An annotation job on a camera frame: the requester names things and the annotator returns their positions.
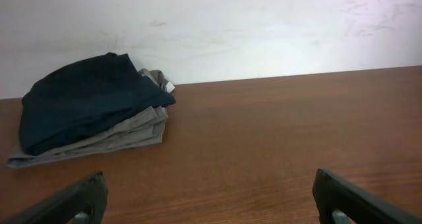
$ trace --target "clothing tag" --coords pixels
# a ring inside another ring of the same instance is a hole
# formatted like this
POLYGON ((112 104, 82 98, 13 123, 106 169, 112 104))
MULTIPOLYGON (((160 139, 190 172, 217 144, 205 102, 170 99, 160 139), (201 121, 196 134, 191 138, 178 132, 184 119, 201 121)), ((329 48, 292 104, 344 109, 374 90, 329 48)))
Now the clothing tag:
POLYGON ((175 89, 175 86, 171 82, 167 82, 166 84, 167 92, 172 92, 175 89))
POLYGON ((166 84, 166 88, 167 88, 167 92, 170 93, 172 92, 174 89, 176 89, 176 87, 173 85, 173 83, 170 82, 170 79, 166 76, 164 76, 164 79, 167 80, 167 84, 166 84))

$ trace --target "folded clothes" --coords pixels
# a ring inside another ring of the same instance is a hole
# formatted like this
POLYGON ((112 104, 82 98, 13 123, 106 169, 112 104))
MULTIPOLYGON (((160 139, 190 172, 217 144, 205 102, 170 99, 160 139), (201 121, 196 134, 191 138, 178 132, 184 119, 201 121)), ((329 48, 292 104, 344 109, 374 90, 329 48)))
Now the folded clothes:
MULTIPOLYGON (((167 80, 161 71, 151 72, 142 69, 139 74, 151 76, 151 81, 166 91, 167 80)), ((167 120, 167 110, 163 107, 153 109, 148 107, 134 117, 124 120, 121 123, 87 139, 54 148, 40 155, 28 155, 20 146, 16 146, 14 152, 7 160, 7 166, 22 168, 54 161, 114 152, 126 148, 147 146, 162 142, 164 125, 167 120)))
POLYGON ((174 97, 129 56, 108 53, 47 75, 23 97, 19 138, 22 150, 40 155, 97 135, 148 107, 165 107, 174 97))

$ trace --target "gray pants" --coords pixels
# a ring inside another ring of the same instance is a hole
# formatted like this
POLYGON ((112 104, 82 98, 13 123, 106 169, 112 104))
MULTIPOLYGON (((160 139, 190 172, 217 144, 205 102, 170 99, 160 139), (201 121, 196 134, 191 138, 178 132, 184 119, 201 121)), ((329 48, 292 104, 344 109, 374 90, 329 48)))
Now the gray pants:
MULTIPOLYGON (((148 72, 142 69, 139 73, 142 76, 150 77, 163 90, 167 90, 167 80, 164 79, 161 71, 148 72)), ((12 168, 21 168, 85 155, 157 144, 162 142, 167 119, 167 110, 165 108, 158 107, 153 109, 149 107, 134 117, 109 128, 107 131, 74 144, 49 150, 41 155, 28 155, 17 145, 14 152, 9 156, 6 165, 12 168)))

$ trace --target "brown wooden surface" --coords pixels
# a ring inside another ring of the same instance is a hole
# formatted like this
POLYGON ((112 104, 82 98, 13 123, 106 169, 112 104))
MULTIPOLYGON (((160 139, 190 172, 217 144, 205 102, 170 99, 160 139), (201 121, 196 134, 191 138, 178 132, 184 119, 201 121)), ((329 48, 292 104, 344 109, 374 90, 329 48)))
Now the brown wooden surface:
MULTIPOLYGON (((164 143, 0 167, 0 220, 93 171, 103 223, 318 223, 326 167, 422 216, 422 67, 180 85, 164 143)), ((0 103, 0 158, 19 100, 0 103)))

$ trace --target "white wall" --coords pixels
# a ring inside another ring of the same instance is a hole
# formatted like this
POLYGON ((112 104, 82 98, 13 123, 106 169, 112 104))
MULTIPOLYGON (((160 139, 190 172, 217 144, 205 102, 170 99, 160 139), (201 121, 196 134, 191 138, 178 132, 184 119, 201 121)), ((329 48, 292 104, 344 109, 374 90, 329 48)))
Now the white wall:
POLYGON ((176 84, 422 65, 422 0, 0 0, 0 98, 108 51, 176 84))

